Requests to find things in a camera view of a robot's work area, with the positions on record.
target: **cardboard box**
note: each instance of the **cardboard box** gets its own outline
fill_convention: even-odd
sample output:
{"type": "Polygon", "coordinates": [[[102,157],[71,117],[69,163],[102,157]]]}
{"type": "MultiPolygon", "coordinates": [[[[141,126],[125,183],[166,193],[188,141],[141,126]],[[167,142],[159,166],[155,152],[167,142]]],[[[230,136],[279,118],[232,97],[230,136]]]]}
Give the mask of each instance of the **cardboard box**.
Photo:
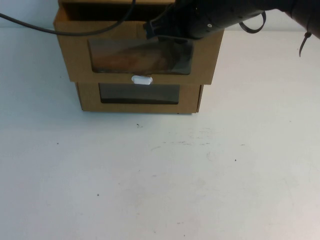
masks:
{"type": "MultiPolygon", "coordinates": [[[[84,37],[58,36],[70,81],[76,83],[84,111],[196,113],[199,110],[203,85],[212,83],[223,31],[193,41],[191,50],[188,47],[181,50],[175,45],[164,45],[139,52],[139,44],[146,41],[143,24],[157,17],[173,2],[137,0],[130,19],[111,31],[84,37]],[[130,46],[130,50],[117,50],[114,54],[112,51],[121,48],[123,43],[132,43],[134,46],[130,46]],[[182,68],[172,70],[170,66],[175,60],[172,52],[175,51],[178,55],[181,52],[191,53],[192,59],[185,62],[182,68]],[[171,69],[172,74],[164,74],[167,69],[171,69]],[[153,82],[149,91],[128,86],[133,85],[133,75],[151,76],[153,82]],[[105,99],[101,96],[101,86],[108,87],[105,84],[110,84],[109,88],[118,92],[123,90],[132,94],[137,91],[142,97],[151,93],[155,95],[149,96],[149,99],[133,99],[133,96],[105,99]],[[166,96],[166,89],[174,95],[166,96]]],[[[131,0],[60,0],[54,27],[62,32],[99,30],[120,19],[130,4],[131,0]]]]}

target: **black device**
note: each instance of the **black device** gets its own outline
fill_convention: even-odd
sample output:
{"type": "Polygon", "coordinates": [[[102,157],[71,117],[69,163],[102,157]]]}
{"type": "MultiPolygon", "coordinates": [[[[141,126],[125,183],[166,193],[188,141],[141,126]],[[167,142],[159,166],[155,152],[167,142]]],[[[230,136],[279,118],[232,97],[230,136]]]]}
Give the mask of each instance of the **black device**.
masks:
{"type": "Polygon", "coordinates": [[[144,25],[147,38],[168,36],[201,39],[235,24],[249,33],[243,21],[278,9],[320,38],[320,0],[176,0],[165,12],[144,25]]]}

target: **black power cord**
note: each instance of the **black power cord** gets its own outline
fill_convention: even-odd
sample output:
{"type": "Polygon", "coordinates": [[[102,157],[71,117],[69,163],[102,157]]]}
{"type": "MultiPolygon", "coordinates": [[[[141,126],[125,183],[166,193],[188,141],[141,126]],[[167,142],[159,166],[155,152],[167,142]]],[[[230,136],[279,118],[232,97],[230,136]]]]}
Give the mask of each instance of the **black power cord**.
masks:
{"type": "Polygon", "coordinates": [[[54,31],[54,30],[46,29],[46,28],[43,28],[43,27],[35,26],[35,25],[32,25],[32,24],[17,20],[15,18],[12,18],[10,16],[4,15],[2,13],[0,13],[0,18],[6,19],[6,20],[8,20],[10,22],[13,22],[15,24],[19,24],[19,25],[24,26],[26,28],[34,29],[34,30],[37,30],[37,31],[40,31],[40,32],[44,32],[44,33],[48,33],[48,34],[54,34],[54,35],[60,35],[60,36],[70,36],[70,37],[83,37],[83,36],[91,36],[91,35],[102,34],[102,33],[105,33],[107,31],[110,31],[110,30],[118,27],[120,24],[122,24],[124,21],[126,21],[130,17],[131,13],[134,10],[135,5],[136,5],[136,0],[132,0],[130,9],[126,12],[126,14],[123,16],[123,18],[120,19],[119,21],[117,21],[115,24],[113,24],[111,26],[108,26],[106,28],[103,28],[103,29],[99,29],[99,30],[96,30],[96,31],[88,31],[88,32],[54,31]]]}

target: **white table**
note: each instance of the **white table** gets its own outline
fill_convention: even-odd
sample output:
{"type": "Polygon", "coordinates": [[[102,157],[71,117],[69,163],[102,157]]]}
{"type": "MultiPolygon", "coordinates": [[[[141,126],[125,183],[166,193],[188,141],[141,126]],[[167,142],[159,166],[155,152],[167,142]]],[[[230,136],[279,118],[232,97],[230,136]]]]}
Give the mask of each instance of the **white table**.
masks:
{"type": "Polygon", "coordinates": [[[57,38],[0,29],[3,240],[318,240],[320,40],[226,32],[200,113],[82,112],[57,38]]]}

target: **white wall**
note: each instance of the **white wall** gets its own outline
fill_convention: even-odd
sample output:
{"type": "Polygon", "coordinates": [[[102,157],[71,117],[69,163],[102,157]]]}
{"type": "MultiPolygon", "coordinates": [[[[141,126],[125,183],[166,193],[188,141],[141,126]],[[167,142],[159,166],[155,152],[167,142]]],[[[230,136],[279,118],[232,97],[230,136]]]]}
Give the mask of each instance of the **white wall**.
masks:
{"type": "MultiPolygon", "coordinates": [[[[52,27],[57,10],[57,0],[0,0],[1,13],[41,27],[52,27]]],[[[248,22],[248,26],[258,27],[262,22],[262,18],[257,17],[248,22]]],[[[16,25],[0,19],[0,27],[13,26],[16,25]]],[[[237,30],[240,27],[237,25],[230,29],[237,30]]],[[[267,23],[264,30],[303,31],[303,28],[286,14],[274,10],[267,13],[267,23]]]]}

